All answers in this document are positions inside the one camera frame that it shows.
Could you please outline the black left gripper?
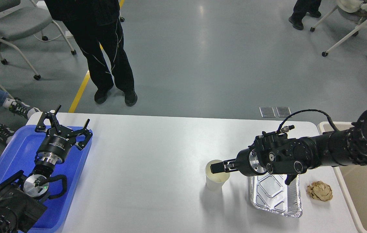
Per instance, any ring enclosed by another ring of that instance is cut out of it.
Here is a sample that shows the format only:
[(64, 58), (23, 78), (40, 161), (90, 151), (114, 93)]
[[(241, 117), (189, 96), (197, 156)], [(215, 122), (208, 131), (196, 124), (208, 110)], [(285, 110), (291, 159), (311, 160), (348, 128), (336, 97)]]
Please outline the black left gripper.
[[(58, 105), (54, 112), (43, 112), (34, 130), (35, 132), (46, 132), (46, 136), (36, 152), (37, 159), (52, 164), (64, 163), (73, 146), (82, 150), (93, 136), (93, 133), (87, 128), (90, 122), (89, 118), (83, 128), (61, 126), (56, 118), (60, 108), (61, 105)], [(47, 131), (44, 123), (46, 119), (51, 124), (51, 128)]]

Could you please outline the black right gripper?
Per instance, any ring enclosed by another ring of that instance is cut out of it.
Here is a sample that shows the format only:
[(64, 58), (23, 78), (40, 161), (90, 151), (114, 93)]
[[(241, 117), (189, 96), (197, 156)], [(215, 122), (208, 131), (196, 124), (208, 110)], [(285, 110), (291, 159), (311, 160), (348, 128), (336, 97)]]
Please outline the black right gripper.
[(236, 158), (224, 160), (210, 165), (212, 174), (230, 173), (239, 171), (244, 176), (261, 176), (267, 173), (267, 169), (260, 165), (254, 147), (243, 149), (238, 152)]

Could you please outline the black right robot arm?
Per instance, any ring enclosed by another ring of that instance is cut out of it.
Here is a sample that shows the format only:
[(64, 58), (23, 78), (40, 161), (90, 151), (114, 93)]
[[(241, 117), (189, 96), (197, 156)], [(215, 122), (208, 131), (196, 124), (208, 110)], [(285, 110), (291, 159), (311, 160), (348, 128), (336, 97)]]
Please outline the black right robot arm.
[(327, 121), (333, 131), (298, 139), (288, 138), (294, 126), (282, 122), (276, 131), (256, 136), (235, 159), (207, 165), (206, 170), (213, 174), (239, 171), (244, 176), (285, 174), (285, 184), (289, 185), (308, 169), (367, 165), (367, 110), (348, 130), (339, 131), (330, 116)]

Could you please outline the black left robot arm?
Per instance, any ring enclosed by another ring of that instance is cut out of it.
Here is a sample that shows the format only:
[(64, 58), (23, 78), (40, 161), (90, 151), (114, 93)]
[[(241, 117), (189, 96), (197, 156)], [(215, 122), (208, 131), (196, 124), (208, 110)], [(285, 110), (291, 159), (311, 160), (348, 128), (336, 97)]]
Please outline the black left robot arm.
[(0, 233), (52, 233), (66, 217), (93, 133), (57, 113), (17, 130), (0, 157)]

